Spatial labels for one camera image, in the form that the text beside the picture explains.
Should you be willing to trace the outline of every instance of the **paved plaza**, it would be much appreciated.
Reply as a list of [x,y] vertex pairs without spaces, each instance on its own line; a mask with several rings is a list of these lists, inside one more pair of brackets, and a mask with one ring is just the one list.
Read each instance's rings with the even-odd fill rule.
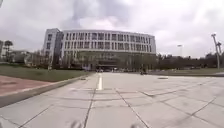
[[3,128],[224,128],[224,79],[102,73],[0,108]]

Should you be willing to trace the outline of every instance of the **cloud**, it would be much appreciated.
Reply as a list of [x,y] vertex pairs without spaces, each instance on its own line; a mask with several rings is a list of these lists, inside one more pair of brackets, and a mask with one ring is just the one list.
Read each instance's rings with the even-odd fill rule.
[[0,39],[17,49],[40,49],[47,28],[112,29],[155,35],[157,51],[200,57],[224,42],[223,0],[7,0]]

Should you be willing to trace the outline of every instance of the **distant building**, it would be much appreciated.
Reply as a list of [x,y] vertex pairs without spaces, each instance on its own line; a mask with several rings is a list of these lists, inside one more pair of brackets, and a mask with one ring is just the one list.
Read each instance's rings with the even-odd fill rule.
[[155,37],[107,30],[47,29],[42,54],[49,65],[80,65],[83,69],[152,68]]

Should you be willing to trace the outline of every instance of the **lamp post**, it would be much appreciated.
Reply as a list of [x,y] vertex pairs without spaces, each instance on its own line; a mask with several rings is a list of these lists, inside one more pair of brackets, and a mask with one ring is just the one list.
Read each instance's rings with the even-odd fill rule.
[[216,57],[217,57],[217,68],[219,69],[220,68],[220,59],[219,59],[218,45],[217,45],[216,38],[215,38],[216,34],[212,34],[211,36],[215,43],[215,50],[216,50]]

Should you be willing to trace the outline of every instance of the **grass lawn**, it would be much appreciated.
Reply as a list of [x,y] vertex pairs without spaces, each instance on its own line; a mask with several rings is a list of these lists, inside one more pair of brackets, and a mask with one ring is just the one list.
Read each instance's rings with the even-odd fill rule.
[[66,80],[88,73],[75,70],[46,70],[0,65],[0,75],[47,82]]
[[167,70],[156,72],[156,75],[166,76],[213,76],[215,73],[224,72],[224,69],[193,69],[193,70]]

